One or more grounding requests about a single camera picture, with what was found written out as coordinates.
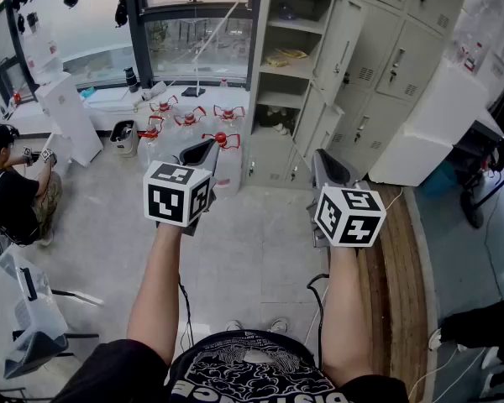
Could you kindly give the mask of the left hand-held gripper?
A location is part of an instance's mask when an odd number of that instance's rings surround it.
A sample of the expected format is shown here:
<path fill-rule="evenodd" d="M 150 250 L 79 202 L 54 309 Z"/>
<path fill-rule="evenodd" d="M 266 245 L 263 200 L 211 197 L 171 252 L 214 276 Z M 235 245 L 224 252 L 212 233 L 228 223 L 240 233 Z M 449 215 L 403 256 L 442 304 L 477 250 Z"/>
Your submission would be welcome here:
<path fill-rule="evenodd" d="M 152 161 L 143 178 L 144 216 L 193 236 L 200 216 L 216 200 L 213 188 L 219 151 L 215 139 L 205 138 Z"/>

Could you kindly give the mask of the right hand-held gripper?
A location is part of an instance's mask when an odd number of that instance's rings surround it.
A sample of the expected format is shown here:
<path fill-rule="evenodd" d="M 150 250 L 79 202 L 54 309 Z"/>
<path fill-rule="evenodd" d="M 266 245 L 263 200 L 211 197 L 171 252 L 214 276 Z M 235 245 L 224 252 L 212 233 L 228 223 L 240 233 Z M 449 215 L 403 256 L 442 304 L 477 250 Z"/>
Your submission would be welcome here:
<path fill-rule="evenodd" d="M 312 203 L 306 207 L 316 248 L 369 248 L 386 218 L 377 191 L 360 180 L 356 169 L 325 149 L 312 155 Z"/>

